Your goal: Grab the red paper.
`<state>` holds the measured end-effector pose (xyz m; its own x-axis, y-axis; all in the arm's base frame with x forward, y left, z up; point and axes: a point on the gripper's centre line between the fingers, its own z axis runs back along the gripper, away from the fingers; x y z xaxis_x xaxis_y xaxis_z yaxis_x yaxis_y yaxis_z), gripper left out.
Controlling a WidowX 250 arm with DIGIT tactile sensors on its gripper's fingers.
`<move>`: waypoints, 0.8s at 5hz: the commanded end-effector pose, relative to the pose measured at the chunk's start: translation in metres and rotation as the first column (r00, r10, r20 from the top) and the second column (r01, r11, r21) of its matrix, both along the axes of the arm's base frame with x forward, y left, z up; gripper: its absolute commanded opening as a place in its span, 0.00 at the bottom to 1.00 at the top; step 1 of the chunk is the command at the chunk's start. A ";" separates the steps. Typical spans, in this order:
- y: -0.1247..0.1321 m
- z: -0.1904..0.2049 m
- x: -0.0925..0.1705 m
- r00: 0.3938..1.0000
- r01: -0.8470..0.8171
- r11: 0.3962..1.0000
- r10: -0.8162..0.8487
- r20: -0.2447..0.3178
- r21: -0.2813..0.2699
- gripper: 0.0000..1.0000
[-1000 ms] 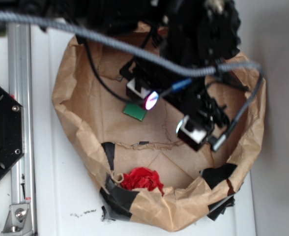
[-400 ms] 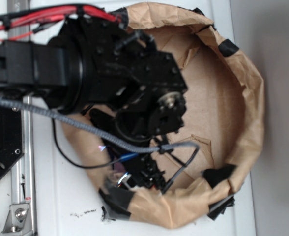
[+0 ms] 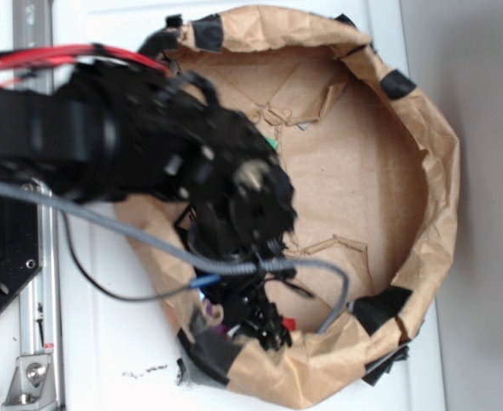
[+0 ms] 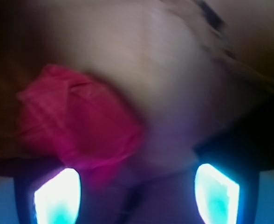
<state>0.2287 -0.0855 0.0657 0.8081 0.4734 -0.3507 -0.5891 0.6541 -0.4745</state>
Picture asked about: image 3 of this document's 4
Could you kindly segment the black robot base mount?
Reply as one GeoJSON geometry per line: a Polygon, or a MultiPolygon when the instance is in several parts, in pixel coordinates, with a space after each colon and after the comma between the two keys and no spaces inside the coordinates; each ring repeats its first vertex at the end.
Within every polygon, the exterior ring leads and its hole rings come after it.
{"type": "Polygon", "coordinates": [[[40,268],[38,207],[0,197],[0,314],[40,268]]]}

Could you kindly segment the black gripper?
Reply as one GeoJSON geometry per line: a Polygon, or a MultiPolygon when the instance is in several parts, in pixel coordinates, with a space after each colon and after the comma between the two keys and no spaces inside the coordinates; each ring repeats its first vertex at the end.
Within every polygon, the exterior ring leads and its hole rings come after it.
{"type": "Polygon", "coordinates": [[[261,343],[292,338],[265,284],[286,283],[293,268],[262,263],[283,256],[282,237],[293,229],[293,186],[275,149],[239,110],[225,108],[213,85],[194,72],[165,82],[167,134],[175,152],[166,164],[170,199],[187,208],[174,224],[191,253],[219,265],[250,264],[252,272],[229,276],[197,269],[201,291],[223,310],[222,324],[261,343]]]}

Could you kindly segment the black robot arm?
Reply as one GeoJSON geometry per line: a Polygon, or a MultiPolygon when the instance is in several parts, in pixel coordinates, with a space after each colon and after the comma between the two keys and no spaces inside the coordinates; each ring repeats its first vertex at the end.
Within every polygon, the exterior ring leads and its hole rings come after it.
{"type": "Polygon", "coordinates": [[[156,68],[78,64],[51,94],[0,88],[0,204],[50,206],[191,265],[228,314],[264,348],[291,343],[264,285],[286,281],[282,237],[296,218],[274,147],[204,77],[156,68]],[[183,203],[177,244],[85,209],[145,194],[183,203]]]}

